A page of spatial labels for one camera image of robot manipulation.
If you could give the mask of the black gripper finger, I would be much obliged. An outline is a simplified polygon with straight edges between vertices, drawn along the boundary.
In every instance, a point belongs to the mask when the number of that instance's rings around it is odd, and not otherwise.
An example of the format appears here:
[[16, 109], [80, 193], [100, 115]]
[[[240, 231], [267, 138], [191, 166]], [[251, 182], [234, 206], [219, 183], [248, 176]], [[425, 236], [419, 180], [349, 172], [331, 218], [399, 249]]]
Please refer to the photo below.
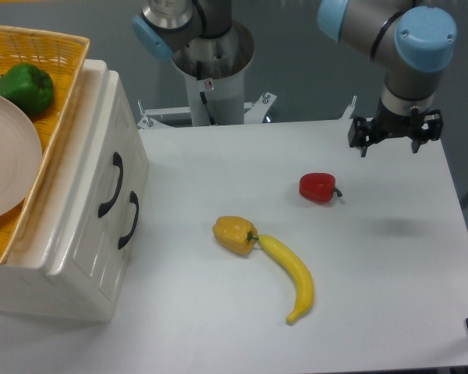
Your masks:
[[366, 157], [369, 146], [386, 139], [386, 131], [375, 118], [370, 120], [354, 117], [348, 132], [348, 143], [351, 148], [360, 151], [361, 157]]
[[419, 108], [411, 108], [409, 134], [413, 153], [417, 153], [428, 141], [438, 141], [441, 136], [441, 111], [421, 112]]

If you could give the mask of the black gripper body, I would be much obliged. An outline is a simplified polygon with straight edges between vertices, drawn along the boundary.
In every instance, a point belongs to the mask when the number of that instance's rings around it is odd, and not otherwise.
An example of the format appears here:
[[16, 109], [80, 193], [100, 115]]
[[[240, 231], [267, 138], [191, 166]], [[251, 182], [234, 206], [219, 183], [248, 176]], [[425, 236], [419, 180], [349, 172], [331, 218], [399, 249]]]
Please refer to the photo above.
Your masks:
[[372, 130], [375, 139], [394, 139], [414, 136], [413, 113], [418, 112], [418, 105], [394, 98], [392, 101], [381, 98], [374, 116]]

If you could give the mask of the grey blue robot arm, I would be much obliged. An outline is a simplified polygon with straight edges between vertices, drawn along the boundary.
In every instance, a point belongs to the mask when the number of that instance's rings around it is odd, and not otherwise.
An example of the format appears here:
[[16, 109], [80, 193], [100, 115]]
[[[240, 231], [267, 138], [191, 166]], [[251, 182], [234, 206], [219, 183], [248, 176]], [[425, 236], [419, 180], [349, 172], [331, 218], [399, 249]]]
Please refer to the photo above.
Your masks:
[[[317, 24], [386, 71], [375, 116], [353, 119], [352, 148], [366, 152], [407, 137], [418, 151], [440, 138], [442, 116], [431, 104], [457, 39], [446, 11], [418, 1], [323, 1]], [[148, 1], [132, 28], [150, 54], [183, 74], [194, 125], [244, 123], [244, 73], [254, 39], [232, 18], [231, 2]]]

